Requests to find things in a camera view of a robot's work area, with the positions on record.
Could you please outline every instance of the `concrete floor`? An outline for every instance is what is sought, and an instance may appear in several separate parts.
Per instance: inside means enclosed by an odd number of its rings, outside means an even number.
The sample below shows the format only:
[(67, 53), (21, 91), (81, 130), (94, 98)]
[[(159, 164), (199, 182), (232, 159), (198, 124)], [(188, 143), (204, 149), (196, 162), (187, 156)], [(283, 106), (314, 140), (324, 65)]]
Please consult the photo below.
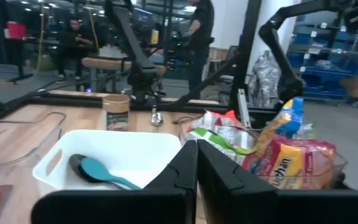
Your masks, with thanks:
[[(0, 75), (14, 77), (14, 73)], [(1, 85), (0, 100), (7, 102), (34, 91), (56, 79), (56, 72), (41, 73), (31, 82), (19, 85)], [(186, 81), (164, 80), (164, 91), (169, 97), (180, 97), (188, 92)], [(337, 151), (349, 162), (345, 173), (346, 183), (358, 189), (358, 108), (347, 105), (333, 106), (326, 103), (306, 102), (305, 119), (316, 124), (318, 139), (327, 140), (337, 146)]]

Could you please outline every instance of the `white wall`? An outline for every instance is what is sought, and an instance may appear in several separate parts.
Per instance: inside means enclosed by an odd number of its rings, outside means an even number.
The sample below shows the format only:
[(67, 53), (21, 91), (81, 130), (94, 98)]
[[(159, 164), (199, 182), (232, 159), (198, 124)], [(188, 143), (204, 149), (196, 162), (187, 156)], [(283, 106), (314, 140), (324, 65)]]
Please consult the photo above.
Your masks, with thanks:
[(228, 49), (238, 45), (248, 0), (212, 0), (215, 10), (212, 47)]
[[(263, 0), (260, 7), (257, 30), (259, 30), (260, 26), (265, 24), (268, 19), (270, 19), (271, 16), (274, 15), (281, 7), (291, 6), (299, 3), (300, 0)], [(290, 45), (291, 35), (295, 26), (295, 22), (295, 17), (286, 19), (281, 28), (278, 30), (280, 45), (282, 46), (284, 52), (287, 52), (288, 46)], [(248, 64), (248, 74), (252, 71), (252, 67), (254, 66), (254, 63), (258, 57), (268, 49), (269, 48), (267, 45), (262, 41), (262, 39), (260, 39), (258, 32), (256, 32)]]

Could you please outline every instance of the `storage rack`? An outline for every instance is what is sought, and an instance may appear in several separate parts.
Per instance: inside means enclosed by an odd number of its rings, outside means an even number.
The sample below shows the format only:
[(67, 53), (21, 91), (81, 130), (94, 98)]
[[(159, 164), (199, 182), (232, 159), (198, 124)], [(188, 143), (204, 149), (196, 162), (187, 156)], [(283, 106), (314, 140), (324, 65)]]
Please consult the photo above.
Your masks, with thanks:
[[(300, 29), (308, 31), (292, 35), (287, 57), (306, 82), (305, 98), (344, 101), (347, 91), (340, 81), (358, 75), (358, 34), (348, 34), (345, 26), (327, 23), (295, 27)], [(328, 31), (337, 32), (332, 47), (327, 46), (329, 40), (321, 38), (321, 33)]]

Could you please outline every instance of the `wooden table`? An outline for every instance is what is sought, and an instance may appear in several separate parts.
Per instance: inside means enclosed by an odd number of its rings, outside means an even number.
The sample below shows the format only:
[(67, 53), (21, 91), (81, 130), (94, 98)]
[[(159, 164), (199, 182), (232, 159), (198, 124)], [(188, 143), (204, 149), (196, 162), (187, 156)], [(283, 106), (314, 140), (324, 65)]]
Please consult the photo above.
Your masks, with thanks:
[[(55, 91), (56, 94), (103, 96), (99, 93), (80, 93)], [(102, 109), (79, 108), (69, 106), (27, 105), (9, 115), (4, 120), (37, 121), (51, 112), (60, 112), (66, 115), (62, 124), (62, 133), (75, 129), (101, 129), (103, 127)], [(177, 126), (172, 121), (182, 116), (198, 116), (198, 114), (163, 112), (164, 125), (154, 127), (150, 125), (150, 112), (131, 111), (130, 131), (151, 133), (170, 133), (178, 135), (188, 129), (190, 124)], [(10, 161), (29, 153), (38, 146), (59, 124), (62, 115), (52, 114), (36, 124), (0, 124), (0, 163)], [(5, 204), (0, 216), (0, 224), (27, 224), (32, 206), (39, 198), (37, 182), (32, 177), (32, 168), (56, 142), (57, 138), (41, 147), (38, 156), (32, 156), (14, 166), (0, 169), (0, 185), (12, 185), (12, 193)], [(197, 218), (197, 224), (206, 221)]]
[[(105, 69), (105, 70), (128, 70), (132, 66), (132, 62), (124, 62), (124, 68), (121, 67), (121, 59), (101, 59), (101, 58), (91, 58), (86, 57), (82, 59), (82, 64), (85, 67), (88, 67), (91, 70), (91, 89), (92, 91), (97, 91), (97, 82), (98, 73), (97, 69)], [(163, 65), (156, 65), (155, 72), (159, 75), (163, 75), (167, 71), (167, 68)]]

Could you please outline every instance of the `person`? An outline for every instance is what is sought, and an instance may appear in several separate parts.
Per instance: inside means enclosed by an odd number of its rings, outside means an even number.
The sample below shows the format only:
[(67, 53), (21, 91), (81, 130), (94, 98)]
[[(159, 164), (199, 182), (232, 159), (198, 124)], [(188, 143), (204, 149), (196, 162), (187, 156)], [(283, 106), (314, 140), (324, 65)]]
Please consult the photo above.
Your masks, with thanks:
[[(191, 91), (202, 82), (204, 66), (208, 60), (209, 44), (214, 26), (214, 6), (211, 0), (188, 0), (188, 2), (196, 7), (186, 34), (190, 35), (188, 48), (193, 57), (193, 63), (188, 67), (188, 83)], [(200, 94), (198, 93), (194, 99), (199, 98)]]
[[(81, 27), (80, 21), (72, 17), (70, 19), (70, 26), (66, 30), (66, 32), (72, 32), (76, 34), (75, 41), (80, 45), (93, 45), (92, 35), (87, 30)], [(81, 80), (82, 73), (82, 62), (81, 60), (88, 55), (90, 50), (87, 48), (81, 47), (67, 47), (60, 46), (57, 52), (57, 61), (56, 66), (59, 72), (59, 80), (58, 82), (64, 82), (67, 79), (65, 73), (65, 59), (73, 58), (76, 60), (76, 68), (75, 68), (75, 80)]]

